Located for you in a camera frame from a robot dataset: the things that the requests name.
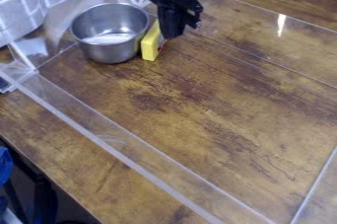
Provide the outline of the yellow butter box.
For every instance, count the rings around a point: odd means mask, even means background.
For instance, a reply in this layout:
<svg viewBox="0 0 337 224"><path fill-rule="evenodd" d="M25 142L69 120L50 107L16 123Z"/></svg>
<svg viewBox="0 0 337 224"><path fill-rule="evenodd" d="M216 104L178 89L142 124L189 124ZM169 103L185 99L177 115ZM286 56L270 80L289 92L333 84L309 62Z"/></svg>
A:
<svg viewBox="0 0 337 224"><path fill-rule="evenodd" d="M141 55L146 61L154 61L160 55L166 39L162 36L160 21L154 20L142 40L141 40Z"/></svg>

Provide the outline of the stainless steel pot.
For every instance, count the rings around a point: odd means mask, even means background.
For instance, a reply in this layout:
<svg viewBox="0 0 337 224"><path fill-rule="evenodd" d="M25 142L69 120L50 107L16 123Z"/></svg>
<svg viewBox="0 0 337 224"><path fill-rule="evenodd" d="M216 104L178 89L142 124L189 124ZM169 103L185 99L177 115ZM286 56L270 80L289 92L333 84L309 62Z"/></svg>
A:
<svg viewBox="0 0 337 224"><path fill-rule="evenodd" d="M88 59L117 64L137 55L149 23L149 14L138 6L101 3L73 18L69 31Z"/></svg>

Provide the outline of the blue object at left edge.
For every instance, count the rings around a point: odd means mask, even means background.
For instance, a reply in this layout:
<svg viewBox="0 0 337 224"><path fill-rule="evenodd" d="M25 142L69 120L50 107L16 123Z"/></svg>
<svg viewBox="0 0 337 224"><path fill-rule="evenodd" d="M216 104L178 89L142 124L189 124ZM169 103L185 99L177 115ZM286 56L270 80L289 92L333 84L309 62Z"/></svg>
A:
<svg viewBox="0 0 337 224"><path fill-rule="evenodd" d="M0 188L7 184L11 178L13 168L13 159L7 147L0 147ZM4 215L8 207L7 198L0 195L0 217Z"/></svg>

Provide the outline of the clear acrylic enclosure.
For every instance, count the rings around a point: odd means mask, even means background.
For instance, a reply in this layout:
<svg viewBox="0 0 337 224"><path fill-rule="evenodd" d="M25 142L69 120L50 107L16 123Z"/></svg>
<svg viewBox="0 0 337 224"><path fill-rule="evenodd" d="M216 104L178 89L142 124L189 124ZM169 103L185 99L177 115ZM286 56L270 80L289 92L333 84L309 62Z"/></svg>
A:
<svg viewBox="0 0 337 224"><path fill-rule="evenodd" d="M154 61L89 61L70 0L0 26L0 136L104 224L337 224L337 0L200 0Z"/></svg>

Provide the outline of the black table frame leg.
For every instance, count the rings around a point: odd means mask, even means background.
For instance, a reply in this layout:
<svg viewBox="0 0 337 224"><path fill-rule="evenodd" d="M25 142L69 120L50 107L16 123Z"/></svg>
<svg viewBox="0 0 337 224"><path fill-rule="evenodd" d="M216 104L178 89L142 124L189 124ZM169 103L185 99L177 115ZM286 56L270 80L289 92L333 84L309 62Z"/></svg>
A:
<svg viewBox="0 0 337 224"><path fill-rule="evenodd" d="M52 182L43 174L33 171L33 169L23 161L19 153L0 138L0 147L1 146L7 147L9 150L11 157L13 159L13 167L19 168L35 185L32 218L28 218L28 214L23 208L23 204L20 203L11 178L3 186L8 196L8 201L13 207L13 212L19 217L20 222L23 224L56 224L57 197L56 191L52 187Z"/></svg>

